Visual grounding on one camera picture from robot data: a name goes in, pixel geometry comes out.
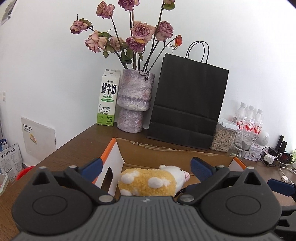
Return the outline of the black paper bag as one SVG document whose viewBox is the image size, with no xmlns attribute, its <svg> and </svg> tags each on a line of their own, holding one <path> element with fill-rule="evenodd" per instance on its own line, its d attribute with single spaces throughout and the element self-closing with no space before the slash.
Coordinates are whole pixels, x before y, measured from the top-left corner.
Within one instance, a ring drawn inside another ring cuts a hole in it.
<svg viewBox="0 0 296 241">
<path fill-rule="evenodd" d="M 222 108 L 229 71 L 207 63 L 210 49 L 201 42 L 200 62 L 189 55 L 166 54 L 147 137 L 176 145 L 209 149 Z"/>
</svg>

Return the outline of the white power adapter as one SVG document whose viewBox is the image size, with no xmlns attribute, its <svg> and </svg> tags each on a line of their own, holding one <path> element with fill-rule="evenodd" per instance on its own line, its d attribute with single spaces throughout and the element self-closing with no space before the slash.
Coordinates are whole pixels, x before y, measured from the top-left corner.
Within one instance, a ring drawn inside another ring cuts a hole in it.
<svg viewBox="0 0 296 241">
<path fill-rule="evenodd" d="M 270 154 L 266 154 L 263 158 L 264 161 L 266 161 L 269 165 L 273 164 L 275 160 L 275 156 L 272 156 Z"/>
</svg>

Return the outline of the clear drinking glass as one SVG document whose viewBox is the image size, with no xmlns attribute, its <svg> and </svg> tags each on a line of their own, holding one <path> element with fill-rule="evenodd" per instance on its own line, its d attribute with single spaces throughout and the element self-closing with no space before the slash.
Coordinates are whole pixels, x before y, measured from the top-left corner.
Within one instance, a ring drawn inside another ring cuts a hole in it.
<svg viewBox="0 0 296 241">
<path fill-rule="evenodd" d="M 231 155 L 242 161 L 257 138 L 258 135 L 255 133 L 248 132 L 246 130 L 238 130 L 233 141 Z"/>
</svg>

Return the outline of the red cardboard box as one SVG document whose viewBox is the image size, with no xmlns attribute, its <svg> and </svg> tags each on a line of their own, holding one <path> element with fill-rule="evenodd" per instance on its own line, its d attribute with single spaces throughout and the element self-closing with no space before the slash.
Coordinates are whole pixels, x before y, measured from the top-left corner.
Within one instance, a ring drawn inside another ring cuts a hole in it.
<svg viewBox="0 0 296 241">
<path fill-rule="evenodd" d="M 191 172 L 190 162 L 193 157 L 198 157 L 213 167 L 223 165 L 231 171 L 240 172 L 246 169 L 237 157 L 174 150 L 112 138 L 101 156 L 102 172 L 92 183 L 112 196 L 120 196 L 118 180 L 124 170 L 158 169 L 160 165 L 166 165 L 179 167 L 190 174 L 190 179 L 182 187 L 184 188 L 199 181 Z"/>
</svg>

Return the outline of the green white milk carton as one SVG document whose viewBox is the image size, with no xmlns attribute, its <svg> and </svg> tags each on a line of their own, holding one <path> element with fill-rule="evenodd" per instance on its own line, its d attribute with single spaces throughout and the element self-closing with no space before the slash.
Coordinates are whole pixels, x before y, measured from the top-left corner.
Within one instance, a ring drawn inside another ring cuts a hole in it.
<svg viewBox="0 0 296 241">
<path fill-rule="evenodd" d="M 98 125 L 113 126 L 120 76 L 121 71 L 113 69 L 106 69 L 102 76 L 97 111 Z"/>
</svg>

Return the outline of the purple ceramic vase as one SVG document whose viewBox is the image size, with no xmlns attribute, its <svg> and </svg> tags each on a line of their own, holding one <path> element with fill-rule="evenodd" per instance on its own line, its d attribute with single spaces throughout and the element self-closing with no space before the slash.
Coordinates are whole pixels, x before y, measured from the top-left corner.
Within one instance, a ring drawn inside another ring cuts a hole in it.
<svg viewBox="0 0 296 241">
<path fill-rule="evenodd" d="M 119 84 L 117 105 L 120 107 L 116 126 L 127 133 L 139 133 L 144 112 L 151 106 L 155 75 L 145 71 L 125 69 Z"/>
</svg>

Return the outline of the yellow white plush toy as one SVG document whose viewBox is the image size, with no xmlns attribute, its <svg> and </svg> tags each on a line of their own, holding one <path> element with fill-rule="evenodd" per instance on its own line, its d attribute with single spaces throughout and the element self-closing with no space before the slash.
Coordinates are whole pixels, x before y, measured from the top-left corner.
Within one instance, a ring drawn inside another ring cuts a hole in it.
<svg viewBox="0 0 296 241">
<path fill-rule="evenodd" d="M 189 179 L 190 174 L 176 166 L 130 168 L 120 174 L 118 189 L 122 196 L 174 197 Z"/>
</svg>

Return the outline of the white board with label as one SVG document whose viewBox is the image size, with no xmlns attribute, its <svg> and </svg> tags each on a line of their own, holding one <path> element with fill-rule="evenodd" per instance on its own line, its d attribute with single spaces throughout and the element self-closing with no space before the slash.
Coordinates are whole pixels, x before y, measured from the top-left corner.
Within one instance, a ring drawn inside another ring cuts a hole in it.
<svg viewBox="0 0 296 241">
<path fill-rule="evenodd" d="M 26 152 L 37 159 L 43 161 L 50 154 L 55 152 L 56 135 L 53 128 L 41 125 L 35 121 L 22 117 L 23 141 Z"/>
</svg>

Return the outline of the white round speaker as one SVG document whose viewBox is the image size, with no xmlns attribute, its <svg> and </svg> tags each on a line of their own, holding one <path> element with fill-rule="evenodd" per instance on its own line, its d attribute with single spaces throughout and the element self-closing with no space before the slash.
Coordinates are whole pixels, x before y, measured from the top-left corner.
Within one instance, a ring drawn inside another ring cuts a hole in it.
<svg viewBox="0 0 296 241">
<path fill-rule="evenodd" d="M 269 139 L 270 139 L 269 133 L 267 131 L 261 130 L 256 142 L 260 146 L 266 146 L 269 142 Z"/>
</svg>

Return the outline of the water bottle red label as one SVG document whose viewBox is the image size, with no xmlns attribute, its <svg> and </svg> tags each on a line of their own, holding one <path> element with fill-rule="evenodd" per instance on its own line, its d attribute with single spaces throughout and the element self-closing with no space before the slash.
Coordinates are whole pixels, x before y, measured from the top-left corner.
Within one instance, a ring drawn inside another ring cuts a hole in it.
<svg viewBox="0 0 296 241">
<path fill-rule="evenodd" d="M 246 114 L 246 123 L 245 123 L 245 129 L 248 132 L 252 132 L 254 125 L 255 125 L 255 107 L 249 106 L 248 110 L 245 112 Z"/>
<path fill-rule="evenodd" d="M 235 123 L 239 126 L 240 130 L 243 130 L 246 125 L 246 114 L 245 114 L 246 107 L 247 107 L 247 104 L 241 102 L 240 108 L 237 109 L 235 113 L 235 117 L 236 117 Z"/>
<path fill-rule="evenodd" d="M 261 132 L 262 126 L 263 126 L 263 111 L 261 109 L 258 109 L 257 114 L 255 116 L 253 132 L 256 135 L 259 135 Z"/>
</svg>

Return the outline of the clear jar of seeds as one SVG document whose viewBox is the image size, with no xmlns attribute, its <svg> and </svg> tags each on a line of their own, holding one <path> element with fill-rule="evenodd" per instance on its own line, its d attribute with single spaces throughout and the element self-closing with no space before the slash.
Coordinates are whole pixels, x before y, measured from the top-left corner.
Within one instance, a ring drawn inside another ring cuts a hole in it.
<svg viewBox="0 0 296 241">
<path fill-rule="evenodd" d="M 227 153 L 239 126 L 224 118 L 218 118 L 210 149 Z"/>
</svg>

